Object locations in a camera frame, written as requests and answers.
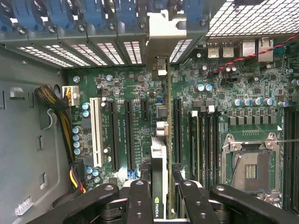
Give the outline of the black RAM slot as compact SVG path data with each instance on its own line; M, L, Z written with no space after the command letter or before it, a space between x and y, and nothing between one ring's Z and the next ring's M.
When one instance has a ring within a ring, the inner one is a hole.
M216 107L214 115L214 183L219 182L219 112Z
M208 127L208 171L209 171L209 186L213 184L213 168L214 168L214 159L213 159L213 114L209 113L207 117L207 127Z
M199 143L200 143L200 182L205 186L206 172L205 172L205 112L200 110L199 114Z
M284 109L284 140L290 139L290 114L289 108ZM284 180L283 180L283 208L289 208L289 143L284 143Z
M295 111L290 110L290 140L295 139ZM289 142L289 209L294 207L294 143Z
M299 211L299 111L295 113L294 143L294 207Z

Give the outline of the CPU socket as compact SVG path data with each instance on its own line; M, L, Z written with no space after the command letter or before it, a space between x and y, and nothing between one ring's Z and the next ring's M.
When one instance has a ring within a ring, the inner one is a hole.
M264 200L280 194L280 145L275 133L237 140L228 133L221 148L220 182Z

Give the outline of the long black expansion slot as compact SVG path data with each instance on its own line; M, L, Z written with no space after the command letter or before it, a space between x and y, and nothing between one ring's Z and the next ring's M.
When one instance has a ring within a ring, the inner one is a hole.
M119 128L117 118L117 105L115 101L108 102L109 121L111 128L111 163L112 171L116 172L120 169L119 162Z
M132 101L125 101L125 128L128 171L135 170L135 139L134 139L134 118Z

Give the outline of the PCIe x16 expansion slot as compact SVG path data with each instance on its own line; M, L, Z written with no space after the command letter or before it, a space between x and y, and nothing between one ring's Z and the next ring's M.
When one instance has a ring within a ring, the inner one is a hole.
M175 162L182 164L182 113L181 113L181 99L176 98L173 100L173 135L174 135L174 151Z

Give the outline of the white PCI expansion slot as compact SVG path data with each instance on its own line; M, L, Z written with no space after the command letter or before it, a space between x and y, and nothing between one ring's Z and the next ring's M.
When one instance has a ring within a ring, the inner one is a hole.
M93 142L93 166L102 167L104 164L103 155L103 133L102 133L102 112L101 98L90 98L92 142Z

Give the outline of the short black expansion slot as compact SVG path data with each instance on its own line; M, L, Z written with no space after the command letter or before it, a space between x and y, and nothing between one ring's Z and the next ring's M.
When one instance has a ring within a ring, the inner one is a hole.
M149 120L150 112L148 100L142 99L140 103L142 120Z

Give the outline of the green motherboard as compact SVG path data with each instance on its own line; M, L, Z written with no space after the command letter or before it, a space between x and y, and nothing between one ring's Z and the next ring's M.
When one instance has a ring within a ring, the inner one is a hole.
M172 100L172 164L175 162L173 100L181 99L182 164L181 174L190 178L189 112L205 112L205 174L204 188L209 186L207 117L219 112L219 182L221 178L221 148L228 133L237 140L262 140L270 132L284 140L284 109L299 111L299 40L271 51L273 61L261 64L251 61L228 66L221 72L214 70L223 59L207 59L204 49L196 50L193 58L171 69ZM71 108L73 150L81 161L82 190L92 190L103 183L123 187L126 181L141 178L140 165L151 162L151 139L155 136L156 105L162 103L162 83L141 67L77 69L67 72L70 86L79 93L79 103ZM103 155L102 167L93 166L93 142L90 98L101 98ZM149 120L142 120L141 100L148 100ZM115 101L119 128L120 169L112 171L111 128L108 102ZM135 139L135 170L128 171L125 101L132 101ZM200 143L198 126L198 168L200 182ZM280 145L280 194L264 200L283 208L284 143Z

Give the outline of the open black PC case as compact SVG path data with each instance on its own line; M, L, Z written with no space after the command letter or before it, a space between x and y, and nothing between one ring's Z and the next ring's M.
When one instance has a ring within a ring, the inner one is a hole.
M224 60L215 73L266 64L271 51L299 40L299 0L0 0L0 224L27 224L89 191L81 189L84 167L73 150L79 93L65 90L67 72L141 67L150 74L148 13L166 9L169 18L186 18L171 69L199 48ZM173 165L171 208L154 224L190 224L177 207ZM103 211L90 224L122 224L121 203Z

